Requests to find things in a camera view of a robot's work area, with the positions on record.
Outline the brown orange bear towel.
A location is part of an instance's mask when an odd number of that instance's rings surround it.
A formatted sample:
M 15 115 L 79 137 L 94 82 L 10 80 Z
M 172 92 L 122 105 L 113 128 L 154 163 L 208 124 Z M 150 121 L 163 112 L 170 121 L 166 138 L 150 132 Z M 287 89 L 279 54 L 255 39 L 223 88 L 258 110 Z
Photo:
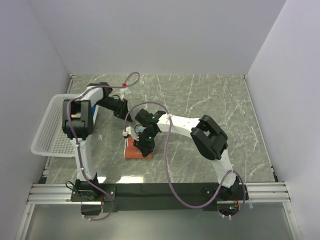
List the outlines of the brown orange bear towel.
M 134 139 L 128 137 L 124 143 L 124 159 L 125 160 L 142 160 L 152 159 L 153 155 L 150 153 L 147 157 L 143 157 L 141 151 L 134 146 Z

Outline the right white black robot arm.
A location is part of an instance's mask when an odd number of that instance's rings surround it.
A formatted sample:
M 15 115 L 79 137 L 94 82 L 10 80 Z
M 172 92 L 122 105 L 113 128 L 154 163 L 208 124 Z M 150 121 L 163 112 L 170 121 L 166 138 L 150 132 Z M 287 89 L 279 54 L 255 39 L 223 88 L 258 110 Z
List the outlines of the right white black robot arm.
M 158 133 L 174 133 L 192 138 L 198 152 L 212 161 L 219 184 L 222 184 L 218 193 L 220 200 L 232 200 L 238 193 L 239 178 L 230 173 L 223 179 L 226 172 L 233 166 L 228 155 L 228 136 L 222 128 L 208 115 L 201 118 L 187 118 L 167 114 L 158 110 L 155 114 L 141 109 L 135 120 L 144 127 L 142 132 L 134 138 L 133 145 L 139 149 L 143 157 L 154 151 L 155 137 Z

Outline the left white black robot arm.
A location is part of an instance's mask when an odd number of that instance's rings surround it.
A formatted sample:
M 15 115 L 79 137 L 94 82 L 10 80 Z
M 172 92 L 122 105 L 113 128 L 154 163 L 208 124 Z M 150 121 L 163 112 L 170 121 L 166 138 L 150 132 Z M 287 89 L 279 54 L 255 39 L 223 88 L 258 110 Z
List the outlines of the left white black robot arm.
M 72 184 L 73 198 L 95 201 L 103 195 L 91 153 L 93 108 L 100 106 L 111 110 L 118 119 L 133 121 L 128 115 L 128 101 L 125 99 L 131 92 L 127 84 L 120 87 L 119 93 L 111 95 L 112 91 L 113 88 L 106 82 L 93 83 L 78 96 L 62 103 L 62 130 L 72 144 L 76 160 L 77 179 Z

